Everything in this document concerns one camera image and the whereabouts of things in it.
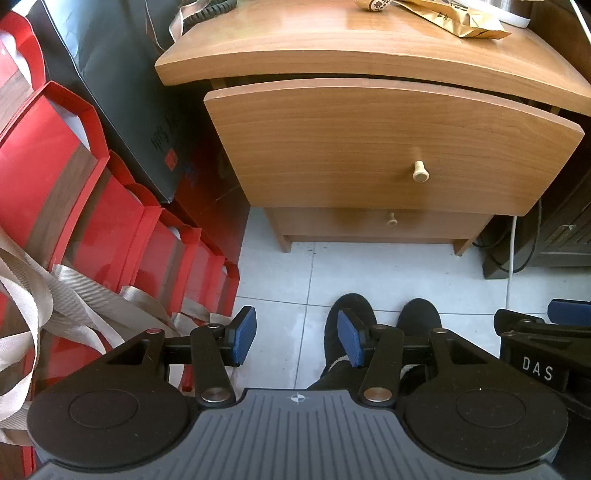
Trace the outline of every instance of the nightstand leg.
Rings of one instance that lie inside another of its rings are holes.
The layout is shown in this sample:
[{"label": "nightstand leg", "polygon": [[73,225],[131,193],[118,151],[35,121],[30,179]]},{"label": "nightstand leg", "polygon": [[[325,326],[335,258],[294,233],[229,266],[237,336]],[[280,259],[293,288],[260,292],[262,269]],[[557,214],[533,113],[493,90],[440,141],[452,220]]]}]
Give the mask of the nightstand leg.
[{"label": "nightstand leg", "polygon": [[279,225],[277,225],[277,220],[275,219],[275,214],[273,213],[273,209],[272,208],[265,208],[264,210],[265,210],[265,215],[267,216],[267,219],[269,220],[269,224],[271,225],[271,228],[273,229],[273,233],[275,234],[275,238],[277,238],[277,243],[279,244],[281,251],[283,253],[288,254],[289,252],[291,252],[291,242],[279,230]]},{"label": "nightstand leg", "polygon": [[458,257],[461,256],[466,250],[468,250],[468,248],[470,248],[472,246],[472,242],[474,240],[476,240],[478,235],[480,235],[480,232],[482,232],[484,230],[484,227],[487,226],[488,222],[491,221],[492,217],[493,216],[491,215],[490,217],[488,217],[486,219],[486,222],[484,222],[484,225],[482,225],[482,227],[477,232],[475,232],[475,234],[472,236],[472,238],[468,238],[468,239],[457,238],[453,241],[453,251]]}]

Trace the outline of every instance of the white cable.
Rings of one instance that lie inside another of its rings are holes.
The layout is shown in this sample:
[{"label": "white cable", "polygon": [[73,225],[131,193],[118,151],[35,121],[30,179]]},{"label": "white cable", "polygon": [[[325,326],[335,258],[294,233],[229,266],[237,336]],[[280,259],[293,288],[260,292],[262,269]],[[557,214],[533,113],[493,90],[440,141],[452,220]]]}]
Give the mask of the white cable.
[{"label": "white cable", "polygon": [[577,5],[577,2],[575,2],[574,0],[570,0],[570,5],[573,7],[574,14],[577,15],[577,19],[579,20],[579,23],[581,24],[581,27],[583,28],[583,31],[587,36],[587,40],[589,40],[589,43],[591,44],[591,31],[589,31],[587,22],[583,18],[583,14],[581,13],[579,6]]},{"label": "white cable", "polygon": [[511,240],[509,242],[509,278],[507,278],[507,293],[505,295],[505,310],[510,310],[511,301],[511,280],[513,280],[513,260],[515,257],[515,227],[517,226],[517,217],[513,217],[511,223]]}]

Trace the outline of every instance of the gold foil package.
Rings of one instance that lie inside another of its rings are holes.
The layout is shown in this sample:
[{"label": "gold foil package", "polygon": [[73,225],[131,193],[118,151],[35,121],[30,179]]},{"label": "gold foil package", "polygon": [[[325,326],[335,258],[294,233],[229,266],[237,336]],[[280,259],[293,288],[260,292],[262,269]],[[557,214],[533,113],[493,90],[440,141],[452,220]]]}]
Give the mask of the gold foil package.
[{"label": "gold foil package", "polygon": [[395,0],[395,3],[460,38],[505,38],[511,35],[494,15],[451,0]]}]

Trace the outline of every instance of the open drawer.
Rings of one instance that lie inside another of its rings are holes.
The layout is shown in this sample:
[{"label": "open drawer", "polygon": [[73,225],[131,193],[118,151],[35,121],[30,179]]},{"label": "open drawer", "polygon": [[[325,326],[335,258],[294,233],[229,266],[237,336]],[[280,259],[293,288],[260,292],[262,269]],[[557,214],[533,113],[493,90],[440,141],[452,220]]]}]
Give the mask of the open drawer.
[{"label": "open drawer", "polygon": [[583,137],[518,101],[400,80],[254,83],[209,92],[205,104],[262,207],[524,215]]}]

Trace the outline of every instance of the wooden drawer knob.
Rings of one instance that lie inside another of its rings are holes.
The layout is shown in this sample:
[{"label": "wooden drawer knob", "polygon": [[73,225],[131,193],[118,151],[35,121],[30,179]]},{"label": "wooden drawer knob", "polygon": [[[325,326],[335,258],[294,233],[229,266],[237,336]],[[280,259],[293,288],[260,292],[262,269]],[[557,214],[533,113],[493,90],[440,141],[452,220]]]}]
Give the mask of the wooden drawer knob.
[{"label": "wooden drawer knob", "polygon": [[398,225],[398,220],[396,220],[396,217],[394,216],[393,212],[390,212],[388,214],[388,220],[386,221],[386,225],[388,225],[388,226]]},{"label": "wooden drawer knob", "polygon": [[413,180],[417,183],[423,183],[429,179],[429,172],[425,170],[425,165],[422,161],[416,161],[414,163]]}]

